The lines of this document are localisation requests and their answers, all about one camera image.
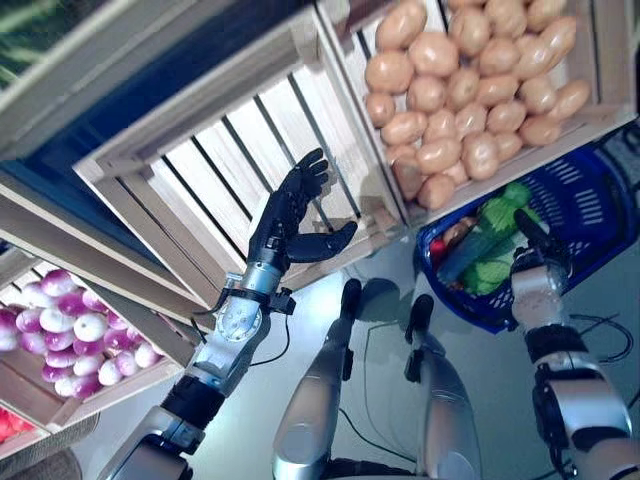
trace robotic arm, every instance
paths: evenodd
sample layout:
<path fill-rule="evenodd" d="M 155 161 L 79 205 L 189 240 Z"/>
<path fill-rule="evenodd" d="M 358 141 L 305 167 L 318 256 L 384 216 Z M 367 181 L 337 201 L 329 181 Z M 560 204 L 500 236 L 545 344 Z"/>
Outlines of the robotic arm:
<path fill-rule="evenodd" d="M 100 480 L 188 480 L 182 453 L 193 454 L 204 430 L 247 372 L 270 329 L 269 313 L 293 313 L 291 291 L 276 293 L 292 262 L 317 262 L 340 253 L 355 222 L 328 234 L 300 234 L 308 203 L 327 181 L 322 150 L 307 154 L 274 192 L 249 242 L 244 275 L 228 275 L 216 307 L 216 328 L 183 377 L 152 408 L 100 474 Z"/>

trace red onion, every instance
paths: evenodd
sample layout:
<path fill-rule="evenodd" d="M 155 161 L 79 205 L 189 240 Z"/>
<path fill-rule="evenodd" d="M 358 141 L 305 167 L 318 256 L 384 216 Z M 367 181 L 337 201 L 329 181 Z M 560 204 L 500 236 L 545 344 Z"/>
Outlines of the red onion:
<path fill-rule="evenodd" d="M 158 363 L 160 355 L 153 350 L 151 344 L 142 342 L 136 349 L 135 359 L 140 368 L 149 368 L 151 365 Z"/>
<path fill-rule="evenodd" d="M 84 288 L 77 288 L 73 292 L 65 293 L 61 297 L 58 297 L 58 310 L 72 317 L 87 313 L 90 309 L 82 302 L 83 293 Z"/>
<path fill-rule="evenodd" d="M 111 310 L 107 312 L 107 322 L 109 323 L 109 327 L 113 328 L 114 330 L 126 330 L 127 328 L 129 328 L 127 322 L 122 320 L 116 313 L 112 312 Z"/>
<path fill-rule="evenodd" d="M 102 339 L 95 342 L 83 342 L 82 340 L 74 340 L 73 351 L 78 355 L 97 355 L 104 351 L 104 342 Z"/>
<path fill-rule="evenodd" d="M 127 336 L 124 330 L 107 330 L 104 334 L 104 345 L 106 348 L 122 351 L 133 347 L 133 341 Z"/>
<path fill-rule="evenodd" d="M 100 300 L 100 297 L 91 290 L 85 290 L 82 294 L 82 303 L 95 312 L 106 313 L 108 310 L 107 306 Z"/>
<path fill-rule="evenodd" d="M 49 308 L 53 307 L 56 300 L 42 291 L 40 282 L 27 283 L 22 287 L 22 298 L 28 305 L 34 307 Z"/>
<path fill-rule="evenodd" d="M 85 375 L 90 375 L 92 373 L 98 373 L 100 367 L 104 363 L 104 356 L 102 355 L 91 355 L 91 356 L 83 356 L 78 358 L 75 365 L 73 366 L 73 373 L 78 375 L 79 377 L 84 377 Z"/>
<path fill-rule="evenodd" d="M 35 355 L 44 355 L 48 350 L 42 332 L 23 333 L 20 335 L 20 347 Z"/>
<path fill-rule="evenodd" d="M 105 387 L 115 385 L 122 380 L 122 373 L 118 370 L 115 360 L 107 360 L 100 367 L 98 381 Z"/>
<path fill-rule="evenodd" d="M 40 314 L 40 326 L 47 332 L 62 333 L 73 328 L 75 318 L 65 315 L 55 307 L 45 308 Z"/>
<path fill-rule="evenodd" d="M 73 373 L 71 367 L 56 368 L 49 365 L 42 367 L 42 379 L 45 382 L 55 383 L 58 380 L 69 377 Z"/>
<path fill-rule="evenodd" d="M 47 348 L 54 352 L 69 348 L 73 345 L 75 339 L 76 337 L 72 331 L 62 333 L 45 332 L 44 334 L 44 341 L 47 344 Z"/>
<path fill-rule="evenodd" d="M 70 367 L 78 360 L 78 355 L 69 347 L 60 352 L 49 351 L 44 357 L 44 361 L 50 367 L 65 368 Z"/>
<path fill-rule="evenodd" d="M 40 307 L 23 310 L 16 317 L 16 327 L 24 333 L 36 333 L 42 330 L 40 315 L 43 309 Z"/>
<path fill-rule="evenodd" d="M 16 314 L 6 308 L 0 309 L 0 336 L 6 337 L 16 333 L 18 333 Z"/>
<path fill-rule="evenodd" d="M 50 297 L 59 297 L 75 290 L 77 285 L 73 282 L 71 274 L 66 270 L 51 270 L 40 281 L 42 291 Z"/>
<path fill-rule="evenodd" d="M 130 377 L 131 375 L 135 375 L 140 371 L 140 367 L 138 367 L 138 364 L 136 363 L 134 354 L 128 350 L 120 352 L 115 360 L 116 367 L 118 367 L 120 373 L 122 373 L 125 377 Z"/>
<path fill-rule="evenodd" d="M 100 340 L 107 331 L 107 318 L 96 312 L 80 315 L 73 325 L 73 331 L 83 342 Z"/>
<path fill-rule="evenodd" d="M 5 335 L 0 337 L 0 352 L 10 352 L 18 348 L 17 335 Z"/>
<path fill-rule="evenodd" d="M 75 398 L 85 399 L 89 398 L 94 393 L 98 392 L 102 388 L 98 381 L 98 375 L 96 373 L 86 375 L 84 377 L 75 377 L 72 380 L 72 395 Z"/>

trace gray floor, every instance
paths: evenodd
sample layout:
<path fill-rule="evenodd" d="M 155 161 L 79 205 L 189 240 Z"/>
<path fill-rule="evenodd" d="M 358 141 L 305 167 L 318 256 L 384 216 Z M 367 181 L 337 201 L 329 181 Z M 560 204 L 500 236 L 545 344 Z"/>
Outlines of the gray floor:
<path fill-rule="evenodd" d="M 414 280 L 413 247 L 408 239 L 396 242 L 296 293 L 298 307 L 290 319 L 289 352 L 277 363 L 250 370 L 233 399 L 224 405 L 209 426 L 203 445 L 190 460 L 196 480 L 272 478 L 271 442 L 281 415 L 336 317 L 342 286 L 352 276 L 363 283 L 374 278 L 384 280 L 374 282 L 381 293 L 368 303 L 354 329 L 352 349 L 356 358 L 352 379 L 343 387 L 342 406 L 366 436 L 414 454 L 420 399 L 402 375 L 409 348 L 395 323 L 406 320 L 412 298 L 428 291 L 422 275 L 417 282 Z M 596 315 L 619 312 L 620 323 L 639 339 L 639 266 L 640 249 L 636 244 L 570 292 L 566 296 L 567 310 Z M 380 328 L 369 332 L 372 326 Z M 490 335 L 455 317 L 439 303 L 432 332 L 447 348 L 474 405 L 484 478 L 526 480 L 545 472 L 549 462 L 536 433 L 530 400 L 532 368 L 521 334 Z M 365 397 L 363 356 L 368 333 Z M 274 317 L 272 332 L 255 359 L 279 352 L 284 340 L 283 319 Z M 596 352 L 615 351 L 622 343 L 615 333 L 604 328 L 586 341 Z M 626 360 L 606 369 L 625 399 L 638 388 L 639 365 L 636 348 Z M 166 382 L 104 412 L 96 432 L 74 447 L 85 478 L 96 478 L 118 443 L 147 408 L 161 400 L 170 385 Z M 640 425 L 639 410 L 636 405 L 632 414 L 635 425 Z M 406 461 L 364 444 L 342 419 L 333 454 L 411 468 Z"/>

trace blue basket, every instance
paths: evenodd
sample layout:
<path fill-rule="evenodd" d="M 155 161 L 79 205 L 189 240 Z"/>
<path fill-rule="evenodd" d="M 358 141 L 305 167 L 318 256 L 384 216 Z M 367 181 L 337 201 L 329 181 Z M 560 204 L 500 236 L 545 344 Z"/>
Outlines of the blue basket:
<path fill-rule="evenodd" d="M 532 194 L 529 206 L 565 242 L 572 257 L 568 290 L 598 270 L 638 235 L 638 209 L 624 173 L 614 161 L 601 159 L 587 146 L 518 179 Z M 458 316 L 498 333 L 512 323 L 511 285 L 505 281 L 490 295 L 471 295 L 442 284 L 433 269 L 429 245 L 464 216 L 473 216 L 497 190 L 465 205 L 418 233 L 423 270 L 440 300 Z"/>

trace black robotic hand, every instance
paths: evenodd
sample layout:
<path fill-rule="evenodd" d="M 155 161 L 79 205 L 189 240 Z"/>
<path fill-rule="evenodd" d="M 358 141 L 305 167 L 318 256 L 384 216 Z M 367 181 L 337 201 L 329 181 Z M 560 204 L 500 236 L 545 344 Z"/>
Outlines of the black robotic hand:
<path fill-rule="evenodd" d="M 329 178 L 328 162 L 322 157 L 319 148 L 309 152 L 271 194 L 249 241 L 248 263 L 265 262 L 284 273 L 291 263 L 326 260 L 349 244 L 357 229 L 355 222 L 333 233 L 298 233 L 307 205 L 320 195 Z"/>

